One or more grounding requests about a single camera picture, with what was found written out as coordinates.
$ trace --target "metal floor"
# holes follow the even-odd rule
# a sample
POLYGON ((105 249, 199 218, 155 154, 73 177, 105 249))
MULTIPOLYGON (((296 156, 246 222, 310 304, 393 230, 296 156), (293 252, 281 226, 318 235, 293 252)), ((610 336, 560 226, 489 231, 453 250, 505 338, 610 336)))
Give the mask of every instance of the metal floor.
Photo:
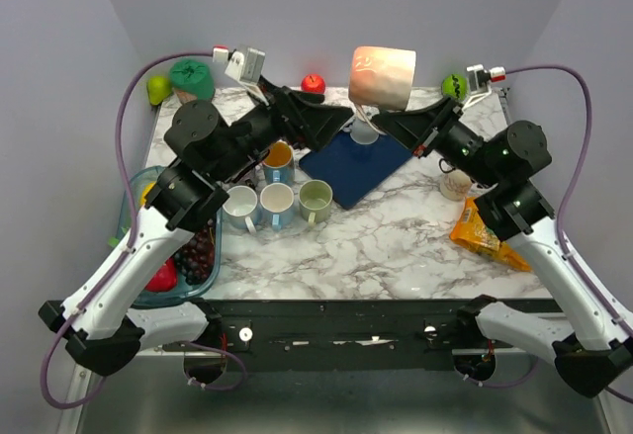
MULTIPOLYGON (((501 355, 494 381, 520 377, 523 354, 501 355)), ((139 356, 84 408, 84 434, 608 433, 600 404, 541 364, 527 384, 485 390, 455 373, 260 373, 232 392, 185 383, 178 355, 139 356)))

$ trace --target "marble table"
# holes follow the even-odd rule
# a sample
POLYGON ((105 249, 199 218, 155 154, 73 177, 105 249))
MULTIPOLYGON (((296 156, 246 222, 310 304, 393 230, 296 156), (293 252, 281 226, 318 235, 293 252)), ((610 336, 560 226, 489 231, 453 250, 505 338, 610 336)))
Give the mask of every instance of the marble table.
MULTIPOLYGON (((347 90, 330 88, 325 102, 350 106, 347 90)), ((415 89, 409 108, 440 98, 436 89, 415 89)), ((229 122, 253 105, 240 88, 218 90, 214 104, 229 122)), ((147 165, 175 157, 163 141, 180 103, 160 108, 147 165)), ((462 122, 492 136, 505 126, 496 94, 467 110, 462 122)), ((297 152, 296 158, 305 153, 297 152)), ((549 298, 536 276, 517 272, 453 243, 448 235, 463 209, 439 193, 438 156, 412 158, 352 210, 334 204, 331 218, 308 228, 299 216, 280 232, 261 227, 255 236, 228 224, 222 266, 210 299, 471 299, 549 298)), ((258 170, 263 185, 261 170, 258 170)), ((297 193, 308 180, 299 168, 297 193)))

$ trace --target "blue tray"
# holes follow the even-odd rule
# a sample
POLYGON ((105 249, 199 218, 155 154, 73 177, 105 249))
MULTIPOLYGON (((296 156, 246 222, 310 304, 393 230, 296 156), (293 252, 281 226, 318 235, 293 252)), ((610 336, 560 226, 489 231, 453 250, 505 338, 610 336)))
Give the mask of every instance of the blue tray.
MULTIPOLYGON (((138 172, 130 184, 132 186, 132 193, 135 196, 136 211, 138 211, 138 205, 140 200, 140 194, 144 188, 156 181, 163 168, 160 166, 148 167, 138 172)), ((124 195, 123 203, 121 205, 121 214, 119 216, 119 225, 117 229, 117 239, 121 240, 128 229, 130 228, 130 211, 128 210, 128 203, 126 202, 126 196, 124 195)), ((207 281, 202 284, 190 286, 185 282, 185 278, 180 273, 178 274, 178 284, 174 289, 166 293, 153 293, 150 291, 142 291, 132 305, 133 308, 157 308, 168 307, 171 305, 179 305, 190 301, 191 299, 198 298, 206 291, 208 291, 220 271, 220 254, 222 246, 222 210, 218 211, 216 215, 216 233, 215 233, 215 249, 216 259, 214 260, 214 267, 211 270, 211 274, 207 281)))
POLYGON ((306 154, 299 167, 327 182, 334 200, 349 210, 409 159, 411 153, 388 135, 361 145, 342 131, 321 152, 306 154))

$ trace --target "blue mug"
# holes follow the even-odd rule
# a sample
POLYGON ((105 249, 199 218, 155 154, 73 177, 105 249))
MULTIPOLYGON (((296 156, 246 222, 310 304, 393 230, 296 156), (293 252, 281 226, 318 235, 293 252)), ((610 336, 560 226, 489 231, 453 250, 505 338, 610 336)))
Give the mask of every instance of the blue mug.
POLYGON ((295 194, 286 184, 276 182, 264 187, 259 195, 264 217, 275 231, 289 224, 295 217, 295 194))
POLYGON ((226 192, 228 200, 223 209, 230 224, 237 229, 247 229, 250 234, 255 234, 255 226, 261 220, 261 210, 257 205, 255 191, 250 187, 237 185, 226 192))
POLYGON ((263 167, 267 184, 280 182, 291 185, 295 180, 292 147, 282 140, 275 142, 263 161, 263 167))

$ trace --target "red apple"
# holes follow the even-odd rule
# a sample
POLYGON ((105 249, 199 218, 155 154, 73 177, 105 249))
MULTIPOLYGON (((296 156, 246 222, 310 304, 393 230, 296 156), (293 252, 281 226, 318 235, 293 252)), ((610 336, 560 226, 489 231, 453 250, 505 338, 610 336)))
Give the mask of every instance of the red apple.
POLYGON ((325 80, 320 75, 311 73, 301 82, 301 89, 309 93, 325 93, 325 80))
POLYGON ((153 293, 166 293, 171 291, 178 284, 178 272, 176 264, 172 258, 165 261, 156 274, 153 275, 151 281, 145 286, 148 291, 153 293))

